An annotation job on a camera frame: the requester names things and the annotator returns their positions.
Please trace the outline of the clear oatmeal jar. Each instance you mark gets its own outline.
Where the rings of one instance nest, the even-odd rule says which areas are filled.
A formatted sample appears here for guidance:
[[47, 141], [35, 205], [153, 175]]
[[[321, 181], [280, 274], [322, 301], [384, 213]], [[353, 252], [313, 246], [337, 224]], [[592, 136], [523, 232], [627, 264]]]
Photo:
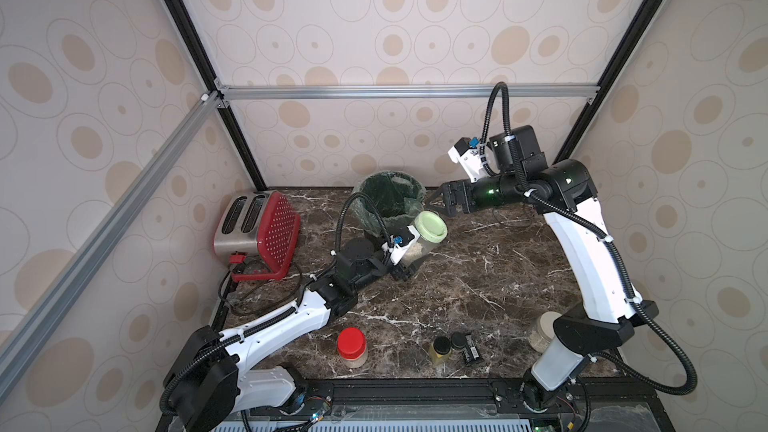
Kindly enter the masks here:
[[428, 255], [436, 248], [446, 237], [447, 229], [440, 228], [436, 230], [425, 227], [408, 226], [409, 233], [413, 239], [405, 247], [405, 252], [400, 258], [399, 264], [403, 267], [410, 266], [413, 262]]

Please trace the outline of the light green jar lid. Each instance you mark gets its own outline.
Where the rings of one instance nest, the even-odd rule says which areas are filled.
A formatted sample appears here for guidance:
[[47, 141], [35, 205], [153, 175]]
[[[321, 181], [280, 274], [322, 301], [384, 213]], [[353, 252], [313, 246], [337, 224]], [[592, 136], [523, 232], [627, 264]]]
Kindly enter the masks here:
[[413, 225], [420, 236], [433, 244], [441, 243], [448, 234], [444, 220], [435, 212], [422, 211], [414, 219]]

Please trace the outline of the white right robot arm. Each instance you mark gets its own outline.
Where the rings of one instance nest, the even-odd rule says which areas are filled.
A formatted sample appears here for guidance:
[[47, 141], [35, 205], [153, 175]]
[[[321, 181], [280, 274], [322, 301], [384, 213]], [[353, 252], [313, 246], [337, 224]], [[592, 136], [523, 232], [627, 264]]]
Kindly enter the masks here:
[[[695, 391], [698, 377], [693, 362], [655, 322], [656, 303], [643, 299], [634, 287], [613, 237], [604, 229], [597, 188], [587, 167], [573, 159], [547, 164], [533, 128], [512, 127], [505, 82], [495, 84], [490, 93], [481, 136], [460, 138], [449, 157], [467, 176], [440, 185], [426, 199], [427, 209], [454, 217], [529, 204], [555, 233], [577, 280], [579, 303], [554, 321], [554, 339], [524, 375], [521, 395], [530, 409], [548, 407], [596, 357], [657, 391], [677, 396]], [[612, 355], [641, 326], [677, 357], [685, 371], [681, 385], [656, 382]]]

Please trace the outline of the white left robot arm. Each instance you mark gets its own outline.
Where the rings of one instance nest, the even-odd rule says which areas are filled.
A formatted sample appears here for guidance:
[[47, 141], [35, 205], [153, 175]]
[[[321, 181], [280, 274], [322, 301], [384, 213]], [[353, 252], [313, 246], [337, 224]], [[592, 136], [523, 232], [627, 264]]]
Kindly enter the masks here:
[[161, 413], [178, 418], [187, 431], [211, 431], [233, 413], [296, 400], [302, 392], [295, 374], [285, 367], [259, 370], [257, 364], [351, 310], [363, 288], [406, 271], [416, 243], [404, 235], [381, 245], [353, 239], [287, 304], [221, 332], [198, 329], [163, 381]]

